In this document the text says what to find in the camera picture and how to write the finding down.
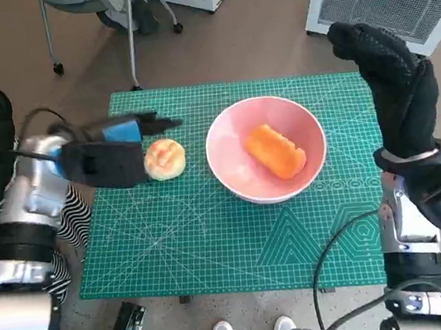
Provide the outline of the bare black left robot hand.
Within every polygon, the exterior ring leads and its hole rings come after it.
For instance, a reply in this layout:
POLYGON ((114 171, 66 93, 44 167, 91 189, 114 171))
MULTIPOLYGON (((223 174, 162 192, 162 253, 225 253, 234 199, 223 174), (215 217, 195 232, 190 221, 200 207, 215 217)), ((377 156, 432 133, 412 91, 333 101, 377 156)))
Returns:
POLYGON ((162 134, 182 123, 182 119, 160 117, 156 111, 132 112, 86 124, 80 130, 90 141, 136 143, 145 136, 162 134))

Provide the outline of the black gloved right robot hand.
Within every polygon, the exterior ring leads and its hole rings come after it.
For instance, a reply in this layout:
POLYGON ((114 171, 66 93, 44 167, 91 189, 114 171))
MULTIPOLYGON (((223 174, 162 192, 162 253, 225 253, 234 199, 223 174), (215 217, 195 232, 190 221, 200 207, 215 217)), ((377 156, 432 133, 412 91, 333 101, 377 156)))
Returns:
POLYGON ((435 150, 438 82, 431 60, 400 37, 366 24, 334 23, 327 35, 338 59, 351 60, 371 89, 383 149, 400 159, 435 150))

